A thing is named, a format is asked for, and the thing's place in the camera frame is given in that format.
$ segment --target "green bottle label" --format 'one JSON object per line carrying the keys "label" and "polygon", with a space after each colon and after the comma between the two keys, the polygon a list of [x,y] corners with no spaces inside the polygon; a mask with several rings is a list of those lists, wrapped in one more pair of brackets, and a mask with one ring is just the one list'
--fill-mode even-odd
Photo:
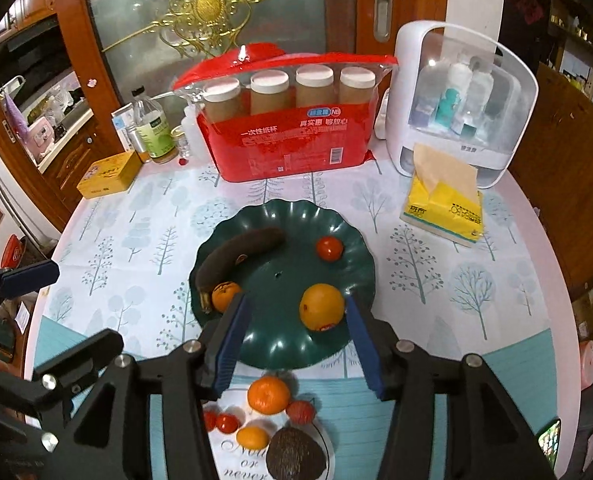
{"label": "green bottle label", "polygon": [[163,156],[174,148],[174,141],[170,136],[170,125],[165,115],[157,117],[148,124],[138,126],[136,130],[152,158]]}

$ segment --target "dark brown banana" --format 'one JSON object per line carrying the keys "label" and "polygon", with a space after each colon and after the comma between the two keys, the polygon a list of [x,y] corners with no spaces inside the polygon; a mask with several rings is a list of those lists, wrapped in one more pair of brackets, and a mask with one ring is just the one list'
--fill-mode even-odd
{"label": "dark brown banana", "polygon": [[254,229],[230,238],[208,254],[196,272],[195,286],[198,289],[203,312],[212,311],[212,291],[225,281],[235,265],[248,256],[270,251],[286,241],[286,232],[278,227]]}

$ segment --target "frosted glass panel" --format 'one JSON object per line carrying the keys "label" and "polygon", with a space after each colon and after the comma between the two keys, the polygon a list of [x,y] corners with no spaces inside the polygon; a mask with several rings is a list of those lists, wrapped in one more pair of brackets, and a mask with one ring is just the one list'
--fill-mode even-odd
{"label": "frosted glass panel", "polygon": [[[104,50],[106,62],[114,78],[119,97],[128,102],[131,90],[144,85],[148,94],[155,96],[170,90],[176,77],[204,59],[205,54],[186,48],[189,56],[182,56],[175,48],[167,45],[160,38],[162,27],[151,27],[153,22],[161,20],[169,10],[170,0],[88,0],[91,16],[97,29],[100,49]],[[183,0],[199,16],[208,16],[214,8],[212,0]],[[236,42],[238,44],[257,41],[270,41],[278,44],[286,52],[326,51],[330,44],[326,32],[326,5],[343,12],[355,13],[356,0],[264,0],[248,5],[236,1],[235,13],[230,17],[234,26],[242,25]],[[331,20],[332,7],[328,9],[328,23]],[[152,32],[141,32],[150,27]],[[189,30],[198,27],[188,26]],[[188,29],[181,30],[183,35]],[[162,32],[164,39],[178,44],[180,39],[170,28]],[[343,31],[344,50],[353,50],[354,27]],[[212,46],[211,52],[218,54],[227,46]],[[178,108],[172,100],[166,102]]]}

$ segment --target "phone screen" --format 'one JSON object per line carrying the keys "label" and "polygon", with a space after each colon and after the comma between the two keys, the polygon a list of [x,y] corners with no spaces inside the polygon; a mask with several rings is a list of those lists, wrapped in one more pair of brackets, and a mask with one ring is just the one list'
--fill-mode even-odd
{"label": "phone screen", "polygon": [[559,450],[559,434],[561,433],[561,419],[557,418],[550,426],[539,434],[539,446],[543,450],[547,461],[554,469]]}

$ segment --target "red plastic package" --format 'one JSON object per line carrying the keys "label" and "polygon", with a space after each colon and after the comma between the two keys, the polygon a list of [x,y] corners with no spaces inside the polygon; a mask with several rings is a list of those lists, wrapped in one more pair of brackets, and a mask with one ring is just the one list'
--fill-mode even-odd
{"label": "red plastic package", "polygon": [[177,94],[225,180],[245,182],[358,166],[370,158],[381,79],[394,56],[286,55],[256,43],[199,63]]}

